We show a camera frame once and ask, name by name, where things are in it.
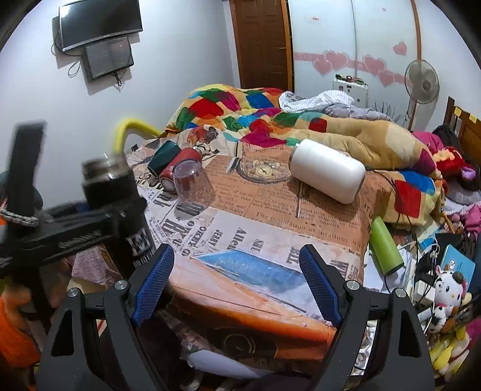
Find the black thermos bottle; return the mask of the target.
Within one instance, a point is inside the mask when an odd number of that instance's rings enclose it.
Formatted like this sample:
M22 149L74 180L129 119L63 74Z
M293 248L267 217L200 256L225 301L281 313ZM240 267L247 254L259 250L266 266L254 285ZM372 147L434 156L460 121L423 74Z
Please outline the black thermos bottle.
M144 216L147 201L139 195L133 169L124 155L111 155L83 163L82 175L89 208L113 213L114 234L104 246L121 277L128 279L154 252Z

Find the dark green faceted cup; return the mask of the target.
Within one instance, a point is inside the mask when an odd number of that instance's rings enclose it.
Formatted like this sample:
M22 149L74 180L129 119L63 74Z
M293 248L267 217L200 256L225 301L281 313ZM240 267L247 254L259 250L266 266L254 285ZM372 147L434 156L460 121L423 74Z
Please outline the dark green faceted cup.
M173 141L165 141L149 161L148 170L152 176L159 177L161 172L179 155L181 148Z

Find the clear glass cup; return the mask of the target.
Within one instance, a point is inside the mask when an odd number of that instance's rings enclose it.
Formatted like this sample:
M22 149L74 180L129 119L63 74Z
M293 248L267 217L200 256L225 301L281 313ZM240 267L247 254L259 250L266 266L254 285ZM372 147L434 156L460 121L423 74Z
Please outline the clear glass cup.
M176 193L180 202L200 211L205 210L214 201L214 188L202 164L188 169L188 173L189 175L175 179Z

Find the white cylindrical cup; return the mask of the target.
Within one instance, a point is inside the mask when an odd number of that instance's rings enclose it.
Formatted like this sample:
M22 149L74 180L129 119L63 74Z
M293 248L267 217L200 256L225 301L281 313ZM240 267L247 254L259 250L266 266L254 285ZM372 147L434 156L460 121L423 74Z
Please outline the white cylindrical cup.
M366 174L360 161L310 139L293 148L289 168L294 178L344 205L354 202Z

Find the yellow plush toy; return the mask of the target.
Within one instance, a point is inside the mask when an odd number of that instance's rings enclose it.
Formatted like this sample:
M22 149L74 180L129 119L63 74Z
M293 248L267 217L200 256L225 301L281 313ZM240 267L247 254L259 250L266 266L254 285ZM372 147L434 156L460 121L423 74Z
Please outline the yellow plush toy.
M466 328L461 328L441 340L430 351L434 371L439 376L443 376L446 382L450 381L468 357L470 342L468 331Z

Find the white dog plush toy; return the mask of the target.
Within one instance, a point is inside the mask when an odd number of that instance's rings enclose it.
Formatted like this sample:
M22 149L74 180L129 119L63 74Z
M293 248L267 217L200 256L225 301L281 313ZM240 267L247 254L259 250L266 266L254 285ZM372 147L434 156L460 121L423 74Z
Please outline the white dog plush toy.
M434 308L429 333L447 333L456 320L461 304L466 297L467 283L464 275L459 271L435 268L436 279L434 281Z

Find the green bottle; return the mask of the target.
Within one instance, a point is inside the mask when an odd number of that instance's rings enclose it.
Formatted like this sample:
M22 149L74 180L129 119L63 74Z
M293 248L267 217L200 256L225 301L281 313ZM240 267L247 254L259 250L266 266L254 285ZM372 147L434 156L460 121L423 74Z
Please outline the green bottle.
M395 241L380 217L372 221L369 242L384 276L392 275L403 267L403 259Z

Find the colourful patchwork quilt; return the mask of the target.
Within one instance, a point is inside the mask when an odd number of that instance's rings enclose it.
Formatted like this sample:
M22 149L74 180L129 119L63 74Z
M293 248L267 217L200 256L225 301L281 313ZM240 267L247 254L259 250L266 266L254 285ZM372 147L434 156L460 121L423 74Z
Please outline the colourful patchwork quilt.
M383 194L381 218L423 226L440 214L443 178L428 146L394 122L338 118L314 111L280 108L276 88L237 89L212 84L192 91L166 125L182 132L212 125L230 141L260 147L294 146L304 139L346 152L378 171Z

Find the newspaper print tablecloth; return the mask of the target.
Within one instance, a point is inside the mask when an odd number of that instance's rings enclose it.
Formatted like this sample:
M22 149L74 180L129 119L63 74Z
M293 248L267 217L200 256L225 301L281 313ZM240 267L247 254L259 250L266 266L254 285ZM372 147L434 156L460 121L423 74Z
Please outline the newspaper print tablecloth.
M343 205L291 177L287 147L245 147L241 156L205 158L209 205L184 203L153 180L153 150L123 157L156 244L174 249L160 313L201 371L254 378L280 369L312 371L335 336L299 266L315 247L345 279L362 281L377 194L366 177Z

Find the red plush toy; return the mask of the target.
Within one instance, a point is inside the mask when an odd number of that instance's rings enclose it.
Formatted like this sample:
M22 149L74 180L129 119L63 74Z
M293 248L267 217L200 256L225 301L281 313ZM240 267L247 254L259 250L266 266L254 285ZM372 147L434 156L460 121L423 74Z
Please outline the red plush toy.
M437 169L448 182L457 182L470 191L480 189L480 167L467 161L454 146L446 146L433 155Z

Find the wooden bed headboard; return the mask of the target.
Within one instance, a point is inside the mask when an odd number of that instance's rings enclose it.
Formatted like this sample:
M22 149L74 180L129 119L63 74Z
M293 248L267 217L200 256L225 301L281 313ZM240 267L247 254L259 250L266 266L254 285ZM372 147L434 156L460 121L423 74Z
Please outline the wooden bed headboard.
M454 131L463 156L479 165L481 158L480 119L457 106L455 99L449 96L443 123L449 125Z

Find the white grey crumpled cloth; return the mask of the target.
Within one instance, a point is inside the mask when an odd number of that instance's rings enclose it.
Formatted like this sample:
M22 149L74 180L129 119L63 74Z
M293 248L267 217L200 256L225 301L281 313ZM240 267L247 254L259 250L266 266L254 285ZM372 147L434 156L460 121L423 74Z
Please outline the white grey crumpled cloth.
M279 96L279 106L284 112L319 112L337 118L392 122L386 114L372 108L356 107L354 102L349 94L336 90L324 91L311 98L303 98L292 91L285 91Z

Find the white standing fan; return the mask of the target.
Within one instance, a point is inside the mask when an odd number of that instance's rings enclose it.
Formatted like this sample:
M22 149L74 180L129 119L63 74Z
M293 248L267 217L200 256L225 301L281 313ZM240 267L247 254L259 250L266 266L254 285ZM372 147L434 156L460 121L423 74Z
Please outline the white standing fan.
M440 80L433 66L426 60L412 61L403 77L404 87L409 96L409 105L404 122L412 130L417 106L434 102L440 92Z

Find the small black wall monitor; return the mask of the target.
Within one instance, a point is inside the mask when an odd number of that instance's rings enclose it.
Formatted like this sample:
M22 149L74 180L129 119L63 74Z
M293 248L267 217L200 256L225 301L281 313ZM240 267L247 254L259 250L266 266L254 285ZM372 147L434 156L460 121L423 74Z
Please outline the small black wall monitor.
M82 63L89 82L134 65L128 37L89 44L82 52Z

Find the wall mounted black television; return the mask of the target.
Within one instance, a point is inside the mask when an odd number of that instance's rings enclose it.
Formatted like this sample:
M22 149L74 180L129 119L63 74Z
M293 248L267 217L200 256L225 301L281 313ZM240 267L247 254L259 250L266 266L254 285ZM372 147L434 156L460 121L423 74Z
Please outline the wall mounted black television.
M63 52L143 30L138 0L87 0L59 6Z

